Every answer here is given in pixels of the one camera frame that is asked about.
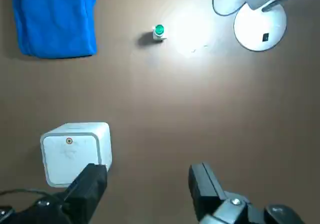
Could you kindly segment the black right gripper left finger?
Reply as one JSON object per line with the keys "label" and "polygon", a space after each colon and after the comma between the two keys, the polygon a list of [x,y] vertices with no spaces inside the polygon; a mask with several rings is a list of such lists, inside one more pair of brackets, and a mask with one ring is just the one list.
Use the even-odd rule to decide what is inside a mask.
{"label": "black right gripper left finger", "polygon": [[107,189],[108,172],[104,165],[88,164],[68,188],[49,194],[36,189],[1,191],[1,195],[31,193],[41,195],[21,212],[11,206],[0,207],[2,224],[88,224]]}

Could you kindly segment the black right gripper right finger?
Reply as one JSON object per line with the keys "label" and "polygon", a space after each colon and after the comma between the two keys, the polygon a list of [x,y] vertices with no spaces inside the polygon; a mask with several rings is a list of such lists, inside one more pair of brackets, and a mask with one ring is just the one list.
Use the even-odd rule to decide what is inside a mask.
{"label": "black right gripper right finger", "polygon": [[200,224],[303,224],[301,217],[286,205],[257,209],[245,197],[224,191],[206,163],[193,164],[188,186]]}

